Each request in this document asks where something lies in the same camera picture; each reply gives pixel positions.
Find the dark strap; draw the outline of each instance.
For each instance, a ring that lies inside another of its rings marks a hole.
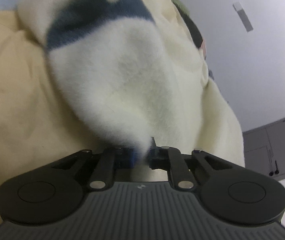
[[[199,29],[197,28],[196,24],[194,24],[194,22],[192,21],[192,19],[190,19],[190,17],[185,14],[182,10],[180,10],[177,7],[181,17],[183,18],[185,24],[187,25],[192,41],[194,42],[195,46],[200,49],[201,44],[203,43],[203,38],[201,36],[201,33],[199,31]]]

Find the white ceiling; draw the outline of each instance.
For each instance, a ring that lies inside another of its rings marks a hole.
[[[285,0],[181,0],[207,44],[207,63],[243,131],[285,117]],[[247,33],[232,4],[254,28]]]

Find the beige blanket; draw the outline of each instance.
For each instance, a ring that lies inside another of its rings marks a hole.
[[[155,1],[144,2],[165,42],[168,33],[191,39],[180,15],[152,9]],[[206,82],[195,98],[202,109],[195,147],[244,166],[240,125],[207,73],[201,72],[205,79],[188,80]],[[0,11],[0,184],[80,149],[102,146],[61,98],[42,48],[21,28],[16,13]]]

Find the cabinet handle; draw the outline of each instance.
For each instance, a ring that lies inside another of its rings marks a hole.
[[[279,169],[278,169],[278,165],[277,165],[277,160],[275,160],[275,165],[276,165],[275,174],[278,175],[279,174]]]

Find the white fluffy cloth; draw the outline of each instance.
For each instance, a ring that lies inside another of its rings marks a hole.
[[[21,0],[23,23],[46,35],[70,0]],[[171,0],[143,0],[156,26],[138,18],[109,21],[48,58],[76,115],[101,138],[136,147],[154,136],[160,146],[190,154],[195,147],[244,166],[240,125],[215,83],[202,51]]]

